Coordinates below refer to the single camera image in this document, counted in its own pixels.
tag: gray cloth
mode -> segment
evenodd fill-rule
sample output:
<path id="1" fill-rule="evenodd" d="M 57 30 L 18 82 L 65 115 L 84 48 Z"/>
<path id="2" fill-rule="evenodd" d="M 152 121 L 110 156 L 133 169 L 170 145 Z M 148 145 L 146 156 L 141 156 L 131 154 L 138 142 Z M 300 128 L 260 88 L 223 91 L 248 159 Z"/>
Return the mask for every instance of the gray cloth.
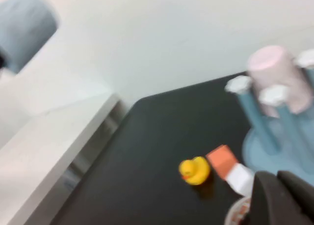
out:
<path id="1" fill-rule="evenodd" d="M 0 4 L 0 55 L 14 73 L 42 48 L 57 30 L 57 22 L 44 0 L 7 0 Z"/>

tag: pink cup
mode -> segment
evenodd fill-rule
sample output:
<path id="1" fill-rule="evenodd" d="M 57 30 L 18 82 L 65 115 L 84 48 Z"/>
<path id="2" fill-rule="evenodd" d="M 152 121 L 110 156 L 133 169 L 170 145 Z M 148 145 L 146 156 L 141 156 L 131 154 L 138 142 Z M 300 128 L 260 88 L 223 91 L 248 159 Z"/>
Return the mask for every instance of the pink cup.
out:
<path id="1" fill-rule="evenodd" d="M 306 110 L 312 103 L 312 90 L 302 72 L 294 65 L 293 56 L 281 46 L 267 46 L 252 54 L 248 61 L 248 73 L 253 79 L 256 95 L 274 84 L 288 86 L 288 106 L 293 113 Z M 278 117 L 273 107 L 261 104 L 265 114 Z"/>

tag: white wall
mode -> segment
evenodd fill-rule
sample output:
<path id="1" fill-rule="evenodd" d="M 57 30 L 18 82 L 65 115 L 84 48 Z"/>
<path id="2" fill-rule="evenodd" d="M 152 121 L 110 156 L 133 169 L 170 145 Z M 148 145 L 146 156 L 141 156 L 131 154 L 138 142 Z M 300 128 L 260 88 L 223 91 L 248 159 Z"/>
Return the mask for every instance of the white wall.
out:
<path id="1" fill-rule="evenodd" d="M 314 46 L 313 0 L 76 0 L 73 10 L 91 65 L 127 105 L 244 70 L 267 44 Z"/>

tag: white peg tip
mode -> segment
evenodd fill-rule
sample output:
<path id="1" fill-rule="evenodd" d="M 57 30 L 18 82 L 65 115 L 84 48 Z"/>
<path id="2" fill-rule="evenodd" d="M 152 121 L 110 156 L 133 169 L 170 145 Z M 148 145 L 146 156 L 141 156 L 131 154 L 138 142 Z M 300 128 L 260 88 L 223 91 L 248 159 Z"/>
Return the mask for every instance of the white peg tip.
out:
<path id="1" fill-rule="evenodd" d="M 285 85 L 273 85 L 261 91 L 259 101 L 262 104 L 277 107 L 288 99 L 288 87 Z"/>
<path id="2" fill-rule="evenodd" d="M 295 63 L 302 68 L 314 67 L 314 49 L 306 50 L 300 53 Z"/>
<path id="3" fill-rule="evenodd" d="M 252 79 L 248 76 L 240 75 L 227 82 L 225 90 L 233 93 L 242 93 L 247 91 L 252 84 Z"/>

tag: black object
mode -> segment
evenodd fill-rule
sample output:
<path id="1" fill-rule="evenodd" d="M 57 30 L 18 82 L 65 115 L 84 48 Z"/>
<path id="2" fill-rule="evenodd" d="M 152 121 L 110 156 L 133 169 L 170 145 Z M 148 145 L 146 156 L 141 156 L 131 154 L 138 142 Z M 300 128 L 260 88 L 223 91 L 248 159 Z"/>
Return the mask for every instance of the black object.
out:
<path id="1" fill-rule="evenodd" d="M 240 196 L 214 170 L 210 196 L 202 196 L 178 166 L 221 144 L 242 162 L 250 126 L 235 95 L 224 91 L 235 76 L 138 101 L 52 225 L 223 224 Z"/>
<path id="2" fill-rule="evenodd" d="M 313 225 L 314 188 L 288 171 L 255 174 L 249 225 Z"/>

